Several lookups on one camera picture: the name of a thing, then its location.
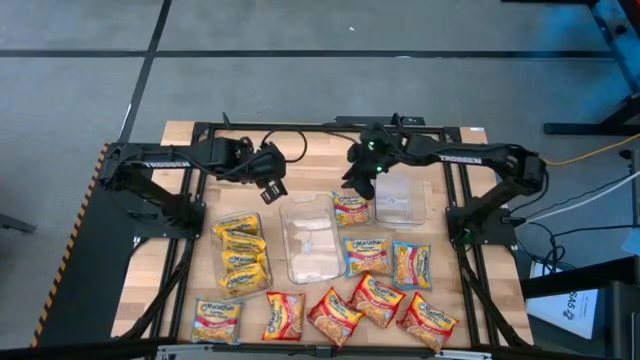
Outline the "black hazard-striped platform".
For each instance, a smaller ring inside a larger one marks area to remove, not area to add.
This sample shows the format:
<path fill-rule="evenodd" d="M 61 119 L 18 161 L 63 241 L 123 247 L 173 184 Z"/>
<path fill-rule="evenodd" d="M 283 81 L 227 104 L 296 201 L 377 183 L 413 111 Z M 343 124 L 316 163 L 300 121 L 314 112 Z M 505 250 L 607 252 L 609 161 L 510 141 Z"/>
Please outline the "black hazard-striped platform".
<path fill-rule="evenodd" d="M 111 339 L 136 223 L 124 202 L 104 190 L 102 146 L 62 260 L 41 311 L 30 346 L 62 346 Z"/>

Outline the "black cart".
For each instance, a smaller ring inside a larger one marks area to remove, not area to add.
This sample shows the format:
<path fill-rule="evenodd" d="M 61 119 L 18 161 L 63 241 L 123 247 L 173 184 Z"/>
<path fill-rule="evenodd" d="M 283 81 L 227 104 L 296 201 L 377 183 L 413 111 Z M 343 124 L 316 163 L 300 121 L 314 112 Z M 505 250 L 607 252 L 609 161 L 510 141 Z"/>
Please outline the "black cart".
<path fill-rule="evenodd" d="M 597 307 L 602 307 L 604 315 L 605 353 L 620 360 L 640 360 L 640 256 L 550 274 L 534 265 L 530 277 L 520 286 L 526 301 L 598 289 Z"/>

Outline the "black furniture foot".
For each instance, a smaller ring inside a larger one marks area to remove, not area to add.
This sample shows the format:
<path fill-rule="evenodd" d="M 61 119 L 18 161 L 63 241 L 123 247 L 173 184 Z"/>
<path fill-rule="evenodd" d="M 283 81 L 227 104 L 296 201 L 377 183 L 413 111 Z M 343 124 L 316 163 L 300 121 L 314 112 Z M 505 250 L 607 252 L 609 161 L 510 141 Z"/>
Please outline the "black furniture foot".
<path fill-rule="evenodd" d="M 36 226 L 23 222 L 19 219 L 0 213 L 0 228 L 16 230 L 22 233 L 31 234 L 36 230 Z"/>

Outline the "white metal bar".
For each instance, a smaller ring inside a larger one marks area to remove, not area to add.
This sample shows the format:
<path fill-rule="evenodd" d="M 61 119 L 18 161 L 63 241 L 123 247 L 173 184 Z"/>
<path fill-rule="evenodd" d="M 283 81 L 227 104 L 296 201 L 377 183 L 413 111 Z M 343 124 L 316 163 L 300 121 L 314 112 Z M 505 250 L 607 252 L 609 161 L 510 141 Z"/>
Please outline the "white metal bar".
<path fill-rule="evenodd" d="M 434 357 L 444 360 L 493 360 L 490 353 L 465 350 L 441 350 Z"/>

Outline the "clear plastic bin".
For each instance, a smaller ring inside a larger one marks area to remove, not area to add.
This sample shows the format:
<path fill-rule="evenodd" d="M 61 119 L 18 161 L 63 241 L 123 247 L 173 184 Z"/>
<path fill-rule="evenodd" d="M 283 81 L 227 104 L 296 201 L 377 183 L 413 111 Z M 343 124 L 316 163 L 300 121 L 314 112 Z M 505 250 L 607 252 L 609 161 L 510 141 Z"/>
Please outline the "clear plastic bin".
<path fill-rule="evenodd" d="M 289 280 L 297 285 L 332 280 L 346 264 L 333 200 L 326 194 L 294 198 L 279 209 Z"/>
<path fill-rule="evenodd" d="M 381 174 L 375 180 L 374 214 L 377 222 L 422 225 L 426 222 L 424 182 L 408 176 Z"/>
<path fill-rule="evenodd" d="M 266 290 L 270 289 L 272 287 L 272 285 L 273 285 L 273 277 L 272 277 L 272 273 L 271 273 L 271 266 L 270 266 L 270 263 L 269 263 L 267 243 L 266 243 L 266 248 L 263 251 L 263 253 L 266 255 L 266 258 L 265 258 L 265 261 L 264 261 L 264 266 L 261 266 L 263 268 L 263 270 L 266 272 L 266 274 L 267 274 L 267 276 L 269 277 L 269 280 L 270 280 L 270 285 L 267 288 L 254 291 L 254 292 L 249 293 L 249 294 L 231 297 L 218 284 L 218 281 L 221 280 L 224 276 L 226 276 L 228 274 L 228 272 L 225 270 L 225 267 L 223 265 L 223 260 L 222 260 L 222 252 L 225 251 L 225 250 L 228 250 L 228 249 L 226 249 L 224 247 L 223 242 L 222 242 L 222 237 L 219 238 L 216 235 L 216 233 L 214 232 L 213 226 L 217 222 L 219 222 L 221 220 L 232 218 L 232 217 L 237 217 L 237 216 L 243 216 L 243 215 L 257 215 L 258 216 L 259 226 L 260 226 L 260 234 L 256 235 L 256 236 L 259 236 L 259 237 L 263 238 L 265 240 L 265 242 L 266 242 L 264 231 L 263 231 L 263 227 L 262 227 L 262 223 L 261 223 L 261 218 L 260 218 L 260 215 L 257 212 L 239 212 L 239 213 L 234 213 L 234 214 L 226 215 L 226 216 L 223 216 L 221 218 L 215 219 L 213 221 L 213 223 L 212 223 L 211 231 L 210 231 L 211 238 L 212 238 L 211 244 L 212 244 L 212 251 L 213 251 L 213 267 L 214 267 L 214 271 L 215 271 L 215 283 L 214 283 L 214 285 L 215 285 L 215 288 L 216 288 L 216 291 L 217 291 L 217 294 L 219 295 L 219 297 L 221 299 L 224 299 L 224 300 L 227 300 L 227 301 L 254 296 L 254 295 L 258 294 L 259 292 L 263 292 L 263 291 L 266 291 Z"/>

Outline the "red Maruchan noodle pack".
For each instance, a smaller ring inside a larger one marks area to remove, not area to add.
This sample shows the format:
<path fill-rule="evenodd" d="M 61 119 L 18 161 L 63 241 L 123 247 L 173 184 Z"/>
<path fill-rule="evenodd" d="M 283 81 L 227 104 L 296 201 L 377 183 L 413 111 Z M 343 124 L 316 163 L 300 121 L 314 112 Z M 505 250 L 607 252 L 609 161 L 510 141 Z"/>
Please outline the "red Maruchan noodle pack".
<path fill-rule="evenodd" d="M 353 310 L 331 287 L 307 314 L 308 321 L 322 332 L 338 348 L 343 347 L 353 335 L 364 316 Z"/>
<path fill-rule="evenodd" d="M 299 341 L 303 335 L 306 297 L 303 293 L 267 292 L 270 318 L 262 340 Z"/>
<path fill-rule="evenodd" d="M 396 321 L 399 328 L 434 351 L 442 349 L 458 323 L 458 319 L 429 304 L 418 292 L 414 293 L 403 317 Z"/>
<path fill-rule="evenodd" d="M 347 305 L 354 311 L 361 312 L 378 327 L 387 328 L 405 297 L 405 293 L 365 272 Z"/>

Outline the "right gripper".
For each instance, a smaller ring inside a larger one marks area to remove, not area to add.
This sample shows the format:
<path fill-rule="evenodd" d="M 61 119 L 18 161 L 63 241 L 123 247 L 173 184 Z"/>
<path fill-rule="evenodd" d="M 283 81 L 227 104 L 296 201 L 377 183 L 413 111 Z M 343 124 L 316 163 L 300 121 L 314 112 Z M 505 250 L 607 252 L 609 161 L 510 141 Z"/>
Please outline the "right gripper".
<path fill-rule="evenodd" d="M 342 176 L 342 187 L 355 188 L 364 199 L 372 200 L 375 187 L 371 179 L 397 164 L 399 153 L 398 138 L 384 127 L 365 128 L 360 133 L 360 142 L 352 144 L 347 151 L 347 161 L 351 167 Z"/>

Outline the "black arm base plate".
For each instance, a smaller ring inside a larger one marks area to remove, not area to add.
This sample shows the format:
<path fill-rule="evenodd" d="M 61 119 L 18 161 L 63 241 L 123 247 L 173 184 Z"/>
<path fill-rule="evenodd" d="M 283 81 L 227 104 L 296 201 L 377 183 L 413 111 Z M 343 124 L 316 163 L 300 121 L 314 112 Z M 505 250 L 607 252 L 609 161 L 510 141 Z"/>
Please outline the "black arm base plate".
<path fill-rule="evenodd" d="M 130 212 L 136 221 L 135 235 L 144 238 L 198 238 L 203 229 L 206 204 L 179 200 L 176 205 L 144 202 L 138 212 Z"/>
<path fill-rule="evenodd" d="M 449 238 L 453 244 L 516 244 L 514 220 L 508 209 L 500 207 L 480 215 L 465 214 L 464 211 L 462 207 L 449 207 L 445 211 Z"/>

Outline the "light blue sheet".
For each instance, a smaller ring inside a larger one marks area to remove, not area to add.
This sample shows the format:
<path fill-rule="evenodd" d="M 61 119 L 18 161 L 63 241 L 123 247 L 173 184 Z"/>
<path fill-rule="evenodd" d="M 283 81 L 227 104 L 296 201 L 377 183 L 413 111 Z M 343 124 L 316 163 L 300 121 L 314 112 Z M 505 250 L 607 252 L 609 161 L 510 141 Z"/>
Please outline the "light blue sheet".
<path fill-rule="evenodd" d="M 621 249 L 625 252 L 640 256 L 640 226 L 633 228 L 626 240 L 621 245 Z"/>

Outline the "blue Maruchan noodle pack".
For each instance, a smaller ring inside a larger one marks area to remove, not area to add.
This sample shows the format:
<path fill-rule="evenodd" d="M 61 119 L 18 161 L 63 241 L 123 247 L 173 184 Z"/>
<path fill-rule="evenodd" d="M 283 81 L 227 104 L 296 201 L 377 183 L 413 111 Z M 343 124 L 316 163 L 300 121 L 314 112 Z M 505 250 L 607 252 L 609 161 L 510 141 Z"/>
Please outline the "blue Maruchan noodle pack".
<path fill-rule="evenodd" d="M 346 273 L 350 278 L 364 272 L 391 275 L 390 242 L 386 237 L 343 238 Z"/>
<path fill-rule="evenodd" d="M 191 341 L 235 345 L 239 337 L 241 311 L 241 303 L 197 298 Z"/>
<path fill-rule="evenodd" d="M 373 221 L 369 202 L 355 191 L 333 192 L 332 201 L 339 226 L 365 225 Z"/>
<path fill-rule="evenodd" d="M 399 289 L 430 290 L 430 245 L 393 242 L 393 284 Z"/>

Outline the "black stand frame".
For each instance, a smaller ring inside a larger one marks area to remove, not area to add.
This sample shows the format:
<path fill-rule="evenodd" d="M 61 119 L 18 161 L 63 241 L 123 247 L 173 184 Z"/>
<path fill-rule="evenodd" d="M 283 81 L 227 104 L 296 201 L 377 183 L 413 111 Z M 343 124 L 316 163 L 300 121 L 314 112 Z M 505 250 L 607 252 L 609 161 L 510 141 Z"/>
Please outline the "black stand frame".
<path fill-rule="evenodd" d="M 547 135 L 580 135 L 580 136 L 634 136 L 640 134 L 640 124 L 631 121 L 640 118 L 640 84 L 632 74 L 623 52 L 616 44 L 614 34 L 606 20 L 598 10 L 600 0 L 502 0 L 512 3 L 549 3 L 584 5 L 599 28 L 599 31 L 618 65 L 622 76 L 629 87 L 630 94 L 622 100 L 621 105 L 604 120 L 593 123 L 545 123 L 543 131 Z"/>

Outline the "white paper sign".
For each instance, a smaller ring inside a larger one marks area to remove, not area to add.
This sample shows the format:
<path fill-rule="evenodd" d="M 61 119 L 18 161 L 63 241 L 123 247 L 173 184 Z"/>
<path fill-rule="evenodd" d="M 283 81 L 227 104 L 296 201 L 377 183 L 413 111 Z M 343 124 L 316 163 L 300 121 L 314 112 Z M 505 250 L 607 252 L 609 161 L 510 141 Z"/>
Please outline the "white paper sign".
<path fill-rule="evenodd" d="M 594 331 L 598 289 L 531 298 L 526 301 L 528 315 L 591 340 Z"/>

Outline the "black aluminium table frame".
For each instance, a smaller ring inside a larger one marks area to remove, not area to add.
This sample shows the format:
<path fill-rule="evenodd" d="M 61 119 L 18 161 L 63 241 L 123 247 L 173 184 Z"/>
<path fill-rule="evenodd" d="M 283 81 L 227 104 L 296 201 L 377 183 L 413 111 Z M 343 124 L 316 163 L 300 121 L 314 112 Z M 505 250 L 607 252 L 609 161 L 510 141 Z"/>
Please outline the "black aluminium table frame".
<path fill-rule="evenodd" d="M 284 180 L 288 194 L 272 204 L 265 204 L 257 188 L 228 182 L 208 180 L 203 186 L 207 217 L 215 220 L 239 212 L 257 212 L 262 221 L 273 277 L 273 289 L 283 293 L 303 293 L 306 307 L 312 308 L 333 287 L 349 299 L 356 280 L 340 276 L 332 280 L 297 285 L 288 278 L 283 231 L 279 209 L 283 202 L 320 194 L 330 194 L 339 187 L 347 170 L 346 152 L 357 133 L 340 127 L 331 130 L 311 124 L 239 124 L 229 131 L 232 138 L 247 136 L 259 141 L 271 134 L 281 151 L 295 158 Z M 432 165 L 424 168 L 398 165 L 396 175 L 406 175 L 424 182 L 426 222 L 394 228 L 382 224 L 353 226 L 346 229 L 350 236 L 388 235 L 395 240 L 430 245 L 432 290 L 424 292 L 425 300 L 459 320 L 446 343 L 449 350 L 478 347 L 489 350 L 500 347 L 513 354 L 516 347 L 509 343 L 496 322 L 484 311 L 480 299 L 461 275 L 458 251 L 453 247 L 445 221 L 445 210 L 459 205 L 470 195 L 482 195 L 496 184 L 495 173 L 480 166 Z M 155 328 L 159 336 L 175 335 L 181 342 L 191 338 L 196 299 L 218 301 L 210 231 L 205 231 L 194 243 L 190 268 L 184 285 L 169 295 L 163 317 Z M 167 256 L 178 257 L 182 245 L 170 245 L 165 240 L 152 239 L 138 250 L 127 269 L 124 287 L 112 327 L 112 335 L 120 336 L 149 307 L 157 294 L 163 264 Z M 503 246 L 481 245 L 468 250 L 468 262 L 478 278 L 487 286 L 493 303 L 507 322 L 511 333 L 519 337 L 520 348 L 530 348 L 533 338 L 525 311 L 516 263 L 511 251 Z"/>

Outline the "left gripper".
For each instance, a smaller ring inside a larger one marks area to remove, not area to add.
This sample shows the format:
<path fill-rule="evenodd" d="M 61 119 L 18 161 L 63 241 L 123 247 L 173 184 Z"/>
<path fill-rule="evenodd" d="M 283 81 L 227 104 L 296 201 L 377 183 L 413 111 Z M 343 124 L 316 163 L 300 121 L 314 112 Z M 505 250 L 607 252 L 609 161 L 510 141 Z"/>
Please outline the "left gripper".
<path fill-rule="evenodd" d="M 260 196 L 265 204 L 288 194 L 281 180 L 286 175 L 286 159 L 274 143 L 260 146 L 250 159 L 248 175 L 252 183 L 264 188 Z"/>

